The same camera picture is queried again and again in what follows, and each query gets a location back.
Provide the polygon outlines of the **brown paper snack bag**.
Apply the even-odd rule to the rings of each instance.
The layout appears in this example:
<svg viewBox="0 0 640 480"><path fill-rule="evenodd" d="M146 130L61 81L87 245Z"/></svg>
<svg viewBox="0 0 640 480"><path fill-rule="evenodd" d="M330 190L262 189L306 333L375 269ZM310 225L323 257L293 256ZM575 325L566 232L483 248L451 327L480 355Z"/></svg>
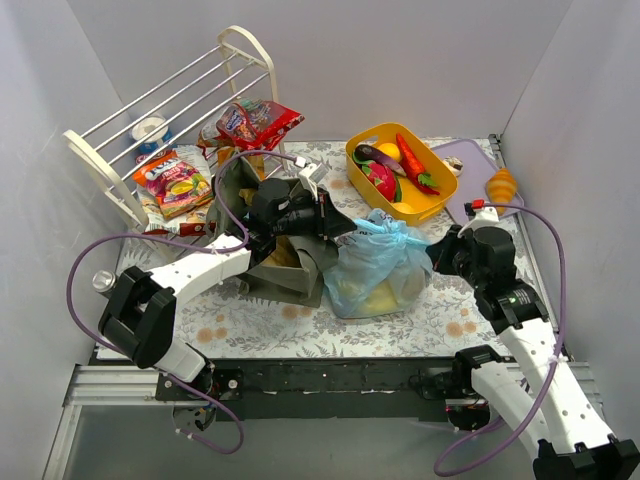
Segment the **brown paper snack bag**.
<svg viewBox="0 0 640 480"><path fill-rule="evenodd" d="M251 211L253 207L254 197L257 192L256 188L242 188L238 193L248 211ZM275 248L268 257L263 259L263 264L272 267L299 268L301 266L297 252L287 237L278 237L276 239Z"/></svg>

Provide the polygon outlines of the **light blue plastic bag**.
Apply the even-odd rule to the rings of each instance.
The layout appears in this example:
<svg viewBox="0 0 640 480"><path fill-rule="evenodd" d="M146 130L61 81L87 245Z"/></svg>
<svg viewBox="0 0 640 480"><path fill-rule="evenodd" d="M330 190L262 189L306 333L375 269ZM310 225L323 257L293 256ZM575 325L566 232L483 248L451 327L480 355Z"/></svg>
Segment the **light blue plastic bag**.
<svg viewBox="0 0 640 480"><path fill-rule="evenodd" d="M354 221L338 262L324 273L334 314L363 319L409 309L429 283L433 263L425 235L381 209Z"/></svg>

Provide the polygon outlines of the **green canvas tote bag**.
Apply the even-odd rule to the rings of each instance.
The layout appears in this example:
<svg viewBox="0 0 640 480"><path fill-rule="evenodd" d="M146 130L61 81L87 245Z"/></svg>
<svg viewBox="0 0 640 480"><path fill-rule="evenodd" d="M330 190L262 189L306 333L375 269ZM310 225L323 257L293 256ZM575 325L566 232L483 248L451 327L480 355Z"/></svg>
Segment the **green canvas tote bag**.
<svg viewBox="0 0 640 480"><path fill-rule="evenodd" d="M220 180L223 200L213 201L206 215L210 239L227 231L238 231L230 217L240 219L248 213L238 193L242 188L257 188L260 182L258 171L246 159L234 161L223 172ZM323 273L337 264L338 245L331 239L323 240L315 235L278 237L289 239L301 266L272 267L262 261L238 276L240 294L247 298L319 307L324 288Z"/></svg>

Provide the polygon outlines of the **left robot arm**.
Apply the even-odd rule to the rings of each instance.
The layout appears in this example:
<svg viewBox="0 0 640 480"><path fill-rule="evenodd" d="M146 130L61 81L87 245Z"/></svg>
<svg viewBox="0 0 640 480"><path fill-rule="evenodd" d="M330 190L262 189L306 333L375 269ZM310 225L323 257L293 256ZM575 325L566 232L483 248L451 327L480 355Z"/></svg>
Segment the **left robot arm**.
<svg viewBox="0 0 640 480"><path fill-rule="evenodd" d="M183 305L210 287L262 263L280 236L308 234L328 242L355 230L329 193L298 191L282 179L261 182L240 224L170 264L143 271L130 267L117 278L99 321L99 332L141 369L155 368L200 391L210 390L214 366L174 336Z"/></svg>

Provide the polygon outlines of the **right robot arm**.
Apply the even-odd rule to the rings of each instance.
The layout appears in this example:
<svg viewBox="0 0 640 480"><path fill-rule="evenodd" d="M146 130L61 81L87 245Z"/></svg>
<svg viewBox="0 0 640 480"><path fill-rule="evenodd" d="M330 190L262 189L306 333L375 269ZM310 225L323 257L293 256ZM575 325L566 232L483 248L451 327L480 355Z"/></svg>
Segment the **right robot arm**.
<svg viewBox="0 0 640 480"><path fill-rule="evenodd" d="M495 226L452 226L428 247L436 272L464 279L481 315L515 359L526 384L510 376L489 346L456 355L463 385L484 397L511 428L538 479L628 479L639 465L633 440L600 417L565 357L536 290L518 279L511 235Z"/></svg>

